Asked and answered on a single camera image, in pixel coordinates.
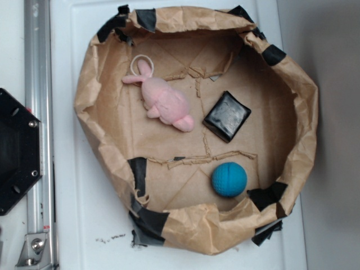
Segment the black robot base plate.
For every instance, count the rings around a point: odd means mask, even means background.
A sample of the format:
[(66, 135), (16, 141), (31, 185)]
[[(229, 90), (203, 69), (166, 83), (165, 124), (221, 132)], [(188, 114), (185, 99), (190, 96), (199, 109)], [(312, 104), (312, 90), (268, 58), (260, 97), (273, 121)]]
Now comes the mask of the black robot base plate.
[(1, 216), (42, 176), (41, 122), (1, 89)]

